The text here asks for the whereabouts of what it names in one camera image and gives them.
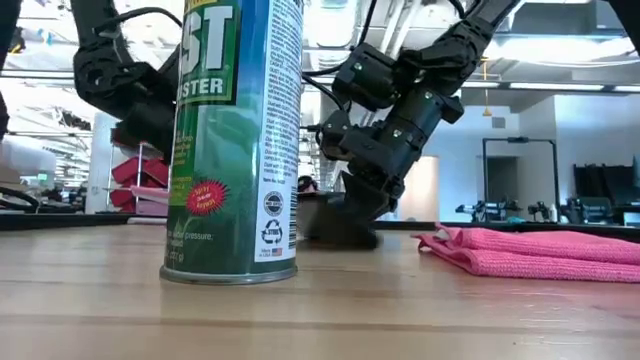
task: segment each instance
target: pink towel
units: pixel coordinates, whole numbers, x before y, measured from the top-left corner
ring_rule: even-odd
[[[501,233],[440,227],[420,235],[420,251],[474,275],[640,282],[640,245],[576,232]]]

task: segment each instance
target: wooden tabletop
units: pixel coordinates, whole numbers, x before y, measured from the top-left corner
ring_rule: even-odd
[[[640,287],[490,279],[419,255],[301,251],[244,287],[161,281],[163,228],[0,233],[0,359],[638,359]]]

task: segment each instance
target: metal frame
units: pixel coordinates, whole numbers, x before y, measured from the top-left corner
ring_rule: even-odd
[[[145,147],[149,147],[151,149],[153,149],[153,146],[149,145],[146,142],[140,142],[140,144],[138,145],[138,173],[136,174],[136,186],[140,187],[142,186],[141,181],[142,181],[142,162],[144,160],[144,148]],[[113,152],[115,150],[115,145],[111,144],[111,156],[109,158],[109,169],[113,170]],[[120,188],[120,187],[111,187],[112,183],[114,183],[113,180],[113,174],[111,173],[111,171],[109,171],[109,178],[107,180],[107,195],[106,195],[106,199],[105,199],[105,203],[106,203],[106,208],[105,211],[109,211],[109,205],[111,204],[111,191],[112,190],[129,190],[131,191],[131,188]],[[171,189],[171,176],[169,176],[169,183],[167,184],[167,189]],[[136,209],[134,214],[138,213],[138,203],[140,202],[140,198],[138,196],[135,197],[136,200]]]
[[[530,139],[528,137],[508,137],[508,138],[484,138],[482,139],[482,171],[484,172],[484,201],[489,199],[489,173],[488,170],[488,158],[487,158],[487,144],[489,142],[506,142],[508,144],[528,144],[528,143],[549,143],[553,150],[553,185],[554,195],[556,200],[556,207],[560,208],[560,184],[558,181],[558,145],[555,140],[552,139]]]

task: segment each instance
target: black robotic arm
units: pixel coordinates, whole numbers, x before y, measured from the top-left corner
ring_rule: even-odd
[[[344,199],[334,199],[321,210],[311,233],[336,228],[358,232],[354,227],[364,229],[395,210],[404,192],[404,178],[422,156],[440,119],[453,124],[464,113],[459,98],[451,95],[478,67],[502,20],[521,3],[476,2],[462,21],[431,46],[404,51],[398,60],[366,43],[352,52],[334,80],[333,92],[340,101],[354,101],[370,111],[392,108],[384,120],[371,126],[352,126],[345,110],[337,110],[321,125],[317,138],[322,152],[328,159],[348,161],[349,171],[341,173]],[[330,225],[336,222],[342,225]],[[351,237],[365,238],[362,235]]]
[[[179,47],[156,70],[131,58],[119,26],[128,17],[166,11],[147,8],[118,15],[113,0],[72,0],[71,9],[80,41],[73,58],[78,96],[122,120],[121,131],[151,143],[170,161]]]

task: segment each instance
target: can label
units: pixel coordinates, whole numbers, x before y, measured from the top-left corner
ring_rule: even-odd
[[[296,255],[302,13],[300,1],[270,3],[255,262]]]
[[[168,269],[224,275],[295,266],[302,7],[187,1]]]
[[[178,106],[235,104],[241,14],[237,0],[187,1]]]

